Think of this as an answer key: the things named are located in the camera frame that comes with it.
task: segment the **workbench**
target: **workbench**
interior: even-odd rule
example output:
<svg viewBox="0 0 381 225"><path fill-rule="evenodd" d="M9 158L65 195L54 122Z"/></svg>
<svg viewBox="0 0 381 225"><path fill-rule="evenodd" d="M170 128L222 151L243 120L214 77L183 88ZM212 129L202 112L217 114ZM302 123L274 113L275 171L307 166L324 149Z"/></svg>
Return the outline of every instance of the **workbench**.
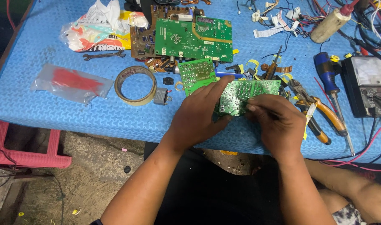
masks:
<svg viewBox="0 0 381 225"><path fill-rule="evenodd" d="M260 65L270 64L270 56L261 58L276 53L279 46L283 45L283 49L286 51L282 54L282 62L278 66L292 65L293 77L303 84L310 95L319 97L323 103L329 105L325 94L314 80L314 76L318 78L318 75L314 67L313 56L319 53L320 44L313 43L310 38L292 36L286 46L285 41L290 35L289 32L278 33L267 38L254 38L254 29L267 28L258 22L251 21L252 11L244 5L245 2L245 0L239 1L241 14L238 14L237 0L213 0L212 5L206 5L201 1L196 6L204 9L208 17L232 21L233 48L239 49L239 53L233 57L234 64L246 64L249 59L256 59ZM293 3L294 8L299 6L302 12L312 14L308 1L289 0L289 2ZM173 99L165 106L155 105L153 102L144 106L125 104L118 98L114 88L110 90L107 99L97 97L88 105L65 100L47 91L31 92L29 90L31 83L46 63L112 80L120 71L129 66L144 65L131 58L129 50L125 51L127 56L124 58L110 57L84 61L83 53L73 52L60 42L58 36L62 26L77 20L88 11L93 3L93 0L35 0L33 5L28 8L24 22L18 26L19 30L16 31L0 63L0 120L25 126L159 142L168 130L174 113L185 98L185 93L176 91L173 85L163 85L163 78L167 76L173 77L174 82L179 81L180 76L177 74L155 74L158 87L173 90L169 93ZM321 0L319 3L323 6L326 2ZM258 4L258 8L264 8L263 1L256 2L256 4ZM288 7L288 4L281 0L278 6ZM283 19L288 23L289 20L284 16L286 11L283 12ZM277 12L278 10L273 10L270 14L274 15ZM349 21L342 30L353 36L355 25L356 23ZM345 54L352 53L354 50L347 39L335 33L329 42L322 45L322 51L344 59ZM224 71L225 66L228 65L220 64L218 70ZM336 83L341 89L338 97L339 103L355 151L358 152L363 149L368 140L373 119L355 119L340 76L336 77ZM151 84L151 80L146 75L132 76L124 82L123 94L130 99L140 98L149 92ZM319 142L308 129L307 140L303 141L301 148L303 155L314 159L350 155L345 138L337 136L320 113L316 112L314 117L332 139L332 144L326 146ZM377 129L380 125L381 119L379 119ZM268 154L260 141L259 132L258 126L243 116L237 116L225 130L197 147ZM368 162L380 153L381 132L368 152L357 161Z"/></svg>

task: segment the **plastic bottle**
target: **plastic bottle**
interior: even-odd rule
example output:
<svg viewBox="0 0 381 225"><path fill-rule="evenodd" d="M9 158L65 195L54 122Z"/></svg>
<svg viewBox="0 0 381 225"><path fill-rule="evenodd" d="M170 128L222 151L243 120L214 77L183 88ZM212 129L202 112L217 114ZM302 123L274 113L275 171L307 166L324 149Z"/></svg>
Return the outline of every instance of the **plastic bottle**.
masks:
<svg viewBox="0 0 381 225"><path fill-rule="evenodd" d="M354 0L351 4L346 4L342 8L334 9L327 17L311 32L310 38L315 43L323 43L335 32L339 30L346 22L348 22L353 12L354 5L358 0Z"/></svg>

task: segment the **pliers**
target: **pliers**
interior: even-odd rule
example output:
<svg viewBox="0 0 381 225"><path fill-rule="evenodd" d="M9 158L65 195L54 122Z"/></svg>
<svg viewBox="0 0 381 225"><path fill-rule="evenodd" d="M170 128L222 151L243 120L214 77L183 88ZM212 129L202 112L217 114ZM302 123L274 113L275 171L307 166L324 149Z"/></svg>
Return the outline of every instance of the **pliers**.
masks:
<svg viewBox="0 0 381 225"><path fill-rule="evenodd" d="M296 102L295 106L300 108L304 114L307 113L310 105L314 103L317 105L317 108L329 119L329 121L331 121L340 136L347 135L345 126L340 121L335 112L333 112L328 106L322 103L319 98L308 95L307 91L303 88L300 82L295 79L291 79L288 82L288 85L299 99ZM316 120L313 117L311 117L307 125L313 134L318 138L318 140L326 145L331 144L331 139L323 132L323 130L321 130L320 126L317 124Z"/></svg>

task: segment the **red plastic stool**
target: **red plastic stool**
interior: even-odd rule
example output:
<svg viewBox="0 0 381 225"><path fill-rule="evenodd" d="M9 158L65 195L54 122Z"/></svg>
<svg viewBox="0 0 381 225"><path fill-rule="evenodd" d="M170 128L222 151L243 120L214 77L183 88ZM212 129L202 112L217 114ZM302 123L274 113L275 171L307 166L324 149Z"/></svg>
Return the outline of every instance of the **red plastic stool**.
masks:
<svg viewBox="0 0 381 225"><path fill-rule="evenodd" d="M17 167L58 167L67 168L71 165L72 157L57 155L58 141L60 139L60 130L50 130L49 145L47 153L33 153L9 150L4 147L4 140L6 138L8 123L0 121L0 149L6 155L17 162ZM11 165L11 161L6 159L2 152L0 152L0 164Z"/></svg>

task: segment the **concrete floor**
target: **concrete floor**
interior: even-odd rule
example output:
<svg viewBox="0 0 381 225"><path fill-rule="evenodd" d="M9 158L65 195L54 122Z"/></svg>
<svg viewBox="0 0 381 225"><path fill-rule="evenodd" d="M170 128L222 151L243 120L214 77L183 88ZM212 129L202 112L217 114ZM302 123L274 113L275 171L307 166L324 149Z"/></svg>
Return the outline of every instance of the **concrete floor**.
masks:
<svg viewBox="0 0 381 225"><path fill-rule="evenodd" d="M38 151L45 151L47 130L40 129L34 135L36 138L30 140L32 145L38 146ZM115 193L141 165L144 142L63 131L60 144L64 154L73 157L71 166L33 169L33 173L54 174L60 182L64 193L64 224L89 224L100 218ZM249 175L260 160L258 156L244 153L234 156L211 149L204 152L209 160L236 175ZM131 167L129 173L124 173L125 166ZM60 224L61 204L60 190L53 181L28 182L18 210L24 215L17 216L14 224ZM75 209L80 210L77 215L72 214Z"/></svg>

